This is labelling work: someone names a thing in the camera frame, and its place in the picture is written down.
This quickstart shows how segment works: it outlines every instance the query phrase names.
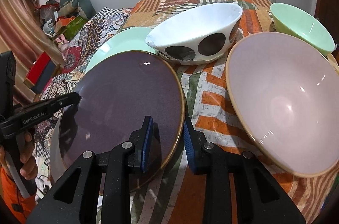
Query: pink bunny toy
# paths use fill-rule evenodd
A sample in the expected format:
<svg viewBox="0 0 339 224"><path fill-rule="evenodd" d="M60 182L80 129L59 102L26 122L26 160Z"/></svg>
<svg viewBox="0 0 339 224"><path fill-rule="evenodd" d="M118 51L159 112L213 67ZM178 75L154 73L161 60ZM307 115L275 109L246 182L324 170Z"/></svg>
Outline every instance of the pink bunny toy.
<svg viewBox="0 0 339 224"><path fill-rule="evenodd" d="M60 35L60 38L57 38L56 41L58 43L58 48L62 53L62 57L65 60L68 55L69 41L65 38L64 35Z"/></svg>

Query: orange sleeve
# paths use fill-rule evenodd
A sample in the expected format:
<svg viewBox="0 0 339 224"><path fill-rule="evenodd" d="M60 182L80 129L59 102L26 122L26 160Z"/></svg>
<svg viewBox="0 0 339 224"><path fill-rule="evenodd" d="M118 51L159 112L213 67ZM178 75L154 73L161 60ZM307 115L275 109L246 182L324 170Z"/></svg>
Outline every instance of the orange sleeve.
<svg viewBox="0 0 339 224"><path fill-rule="evenodd" d="M1 182L4 202L20 223L24 224L35 207L35 195L24 199L14 181L7 176L4 168L1 168Z"/></svg>

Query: patterned blanket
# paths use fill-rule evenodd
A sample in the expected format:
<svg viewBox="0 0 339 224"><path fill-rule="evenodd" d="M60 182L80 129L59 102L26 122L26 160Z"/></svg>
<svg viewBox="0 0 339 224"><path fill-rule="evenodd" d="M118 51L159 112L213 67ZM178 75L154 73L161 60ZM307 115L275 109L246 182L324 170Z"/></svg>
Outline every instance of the patterned blanket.
<svg viewBox="0 0 339 224"><path fill-rule="evenodd" d="M72 45L82 50L78 62L73 63L76 67L67 74L55 77L42 98L71 92L83 76L91 55L118 29L121 31L135 26L154 28L177 13L217 2L236 3L243 8L236 41L249 34L274 30L269 0L142 0L132 11L105 8L72 41ZM206 65L174 67L187 99L193 125L204 132L207 140L217 143L226 151L238 154L245 149L252 151L298 206L307 223L311 223L331 190L339 164L323 176L297 178L264 156L243 130L231 105L225 79L226 59L227 53ZM50 138L59 115L60 112L37 127L37 156L42 158L41 165L47 170ZM204 191L205 177L192 175L187 167L186 154L182 152L173 164L168 165L149 184L131 193L132 223L201 223Z"/></svg>

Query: person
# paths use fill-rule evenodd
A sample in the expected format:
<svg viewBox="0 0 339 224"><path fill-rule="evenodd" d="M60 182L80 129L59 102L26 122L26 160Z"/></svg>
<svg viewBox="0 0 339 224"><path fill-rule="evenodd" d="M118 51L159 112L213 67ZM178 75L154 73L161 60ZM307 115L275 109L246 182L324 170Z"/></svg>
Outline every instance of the person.
<svg viewBox="0 0 339 224"><path fill-rule="evenodd" d="M38 175L38 166L35 158L32 156L34 150L33 137L29 132L25 133L25 148L20 155L20 161L24 164L20 169L20 174L27 180L35 179ZM35 206L35 195L29 198L23 198L14 183L11 173L5 161L5 150L0 145L0 163L1 168L1 182L3 188L3 200L7 207L11 210L17 220L24 224L26 218Z"/></svg>

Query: curtain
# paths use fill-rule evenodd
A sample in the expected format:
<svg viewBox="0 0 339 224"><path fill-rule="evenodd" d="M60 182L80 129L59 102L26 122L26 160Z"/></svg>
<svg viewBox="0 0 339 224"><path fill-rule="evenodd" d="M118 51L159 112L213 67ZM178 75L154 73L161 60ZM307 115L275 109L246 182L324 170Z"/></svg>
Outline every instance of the curtain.
<svg viewBox="0 0 339 224"><path fill-rule="evenodd" d="M24 83L33 62L45 51L56 64L64 60L55 44L47 38L39 17L34 14L39 0L0 0L0 53L11 50L17 61L14 102L32 102L35 94Z"/></svg>

